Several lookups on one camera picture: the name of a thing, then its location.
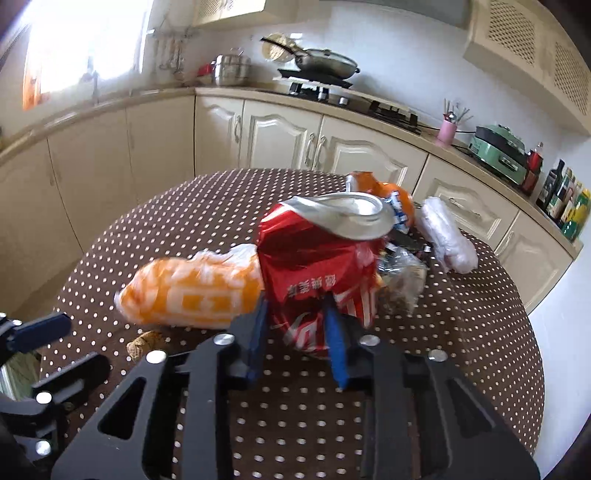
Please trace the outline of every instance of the wall cabinet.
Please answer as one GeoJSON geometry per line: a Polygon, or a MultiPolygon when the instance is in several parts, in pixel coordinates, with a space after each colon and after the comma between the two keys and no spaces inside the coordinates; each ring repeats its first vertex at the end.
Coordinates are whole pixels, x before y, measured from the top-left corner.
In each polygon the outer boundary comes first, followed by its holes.
{"type": "Polygon", "coordinates": [[[591,133],[591,72],[538,1],[473,1],[464,58],[521,91],[563,127],[591,133]]]}
{"type": "Polygon", "coordinates": [[[295,20],[294,0],[197,0],[193,25],[207,28],[237,28],[295,20]]]}
{"type": "Polygon", "coordinates": [[[518,209],[474,177],[429,155],[413,198],[422,202],[439,197],[445,202],[457,225],[496,248],[518,209]]]}
{"type": "Polygon", "coordinates": [[[0,308],[11,313],[82,256],[43,140],[0,167],[0,308]]]}
{"type": "Polygon", "coordinates": [[[318,113],[247,101],[240,166],[312,168],[321,122],[318,113]]]}
{"type": "Polygon", "coordinates": [[[527,313],[554,288],[572,262],[568,253],[523,212],[517,214],[495,254],[515,282],[527,313]]]}
{"type": "Polygon", "coordinates": [[[244,100],[196,98],[196,175],[238,168],[243,108],[244,100]]]}
{"type": "Polygon", "coordinates": [[[417,184],[427,153],[405,142],[332,118],[324,117],[314,168],[347,175],[372,171],[380,181],[393,182],[409,192],[417,184]]]}
{"type": "Polygon", "coordinates": [[[194,177],[194,97],[128,107],[131,170],[140,203],[194,177]]]}
{"type": "Polygon", "coordinates": [[[103,113],[48,137],[66,212],[82,250],[138,204],[125,111],[103,113]]]}

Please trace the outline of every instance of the window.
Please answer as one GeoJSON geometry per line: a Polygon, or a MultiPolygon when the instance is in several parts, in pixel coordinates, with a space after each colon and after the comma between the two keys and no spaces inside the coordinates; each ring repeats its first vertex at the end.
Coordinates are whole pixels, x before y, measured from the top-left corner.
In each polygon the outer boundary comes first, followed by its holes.
{"type": "Polygon", "coordinates": [[[96,74],[141,72],[152,0],[34,0],[23,107],[96,74]]]}

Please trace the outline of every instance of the bolt head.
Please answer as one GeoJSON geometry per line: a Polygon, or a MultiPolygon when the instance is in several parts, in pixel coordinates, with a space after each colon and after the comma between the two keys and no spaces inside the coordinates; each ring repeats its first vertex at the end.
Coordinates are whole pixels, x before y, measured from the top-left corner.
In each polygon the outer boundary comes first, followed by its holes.
{"type": "Polygon", "coordinates": [[[376,346],[379,344],[379,337],[377,335],[363,335],[359,339],[359,343],[365,346],[376,346]]]}
{"type": "Polygon", "coordinates": [[[35,400],[37,400],[37,403],[41,405],[47,405],[52,400],[52,398],[53,396],[49,392],[39,392],[35,397],[35,400]]]}
{"type": "Polygon", "coordinates": [[[445,353],[443,350],[439,350],[436,348],[429,352],[428,358],[433,362],[444,362],[445,360],[447,360],[447,353],[445,353]]]}
{"type": "Polygon", "coordinates": [[[47,440],[39,440],[35,444],[35,451],[37,452],[37,455],[46,457],[51,453],[51,443],[49,443],[47,440]]]}
{"type": "Polygon", "coordinates": [[[168,355],[164,350],[152,350],[146,354],[146,361],[149,364],[161,364],[168,355]]]}
{"type": "Polygon", "coordinates": [[[218,333],[213,338],[213,343],[216,345],[230,345],[234,343],[235,337],[231,333],[218,333]]]}

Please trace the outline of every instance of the green electric grill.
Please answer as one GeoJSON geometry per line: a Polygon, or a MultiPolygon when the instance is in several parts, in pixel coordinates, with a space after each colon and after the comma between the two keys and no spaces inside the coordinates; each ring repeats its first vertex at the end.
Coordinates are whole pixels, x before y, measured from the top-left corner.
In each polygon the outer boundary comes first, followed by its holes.
{"type": "Polygon", "coordinates": [[[487,168],[521,185],[527,174],[527,155],[523,142],[502,125],[476,127],[470,151],[487,168]]]}

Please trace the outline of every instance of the table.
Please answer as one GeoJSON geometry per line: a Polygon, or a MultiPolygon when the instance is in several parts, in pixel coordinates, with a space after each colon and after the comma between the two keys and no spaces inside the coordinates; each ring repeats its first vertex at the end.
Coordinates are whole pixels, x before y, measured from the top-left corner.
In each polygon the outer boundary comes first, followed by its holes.
{"type": "MultiPolygon", "coordinates": [[[[343,191],[345,178],[304,170],[233,170],[200,176],[157,196],[117,220],[72,272],[56,309],[73,319],[72,335],[43,351],[42,375],[92,351],[112,365],[109,380],[70,416],[67,442],[134,367],[125,345],[144,330],[114,308],[113,296],[154,258],[190,257],[208,248],[226,252],[255,242],[265,212],[292,195],[343,191]]],[[[412,316],[378,313],[382,341],[411,353],[447,351],[533,452],[544,409],[544,375],[534,332],[515,284],[483,242],[479,268],[444,273],[428,259],[427,285],[412,316]]],[[[171,353],[194,348],[212,330],[172,328],[171,353]]],[[[326,361],[269,338],[260,386],[232,393],[230,430],[235,473],[242,478],[357,478],[362,398],[336,388],[326,361]]],[[[175,463],[182,454],[182,409],[175,463]]]]}

